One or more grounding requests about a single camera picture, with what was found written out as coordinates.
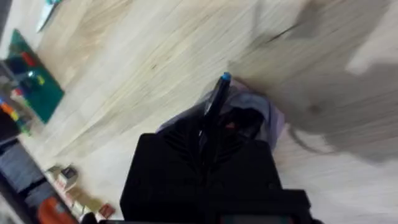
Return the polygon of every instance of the wooden floor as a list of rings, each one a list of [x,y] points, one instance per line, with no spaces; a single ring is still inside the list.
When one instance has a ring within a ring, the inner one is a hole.
[[[14,0],[5,34],[66,91],[20,138],[43,169],[74,163],[117,205],[140,134],[228,70],[285,113],[275,160],[314,216],[398,222],[398,0],[64,0],[36,34],[42,2]]]

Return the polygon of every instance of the toy block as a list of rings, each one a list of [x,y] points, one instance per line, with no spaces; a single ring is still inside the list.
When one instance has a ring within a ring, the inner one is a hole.
[[[76,183],[77,177],[77,170],[73,166],[68,166],[61,170],[61,173],[58,175],[57,184],[63,189],[68,189]]]
[[[104,204],[98,211],[98,214],[104,219],[108,219],[114,213],[115,209],[108,203]]]

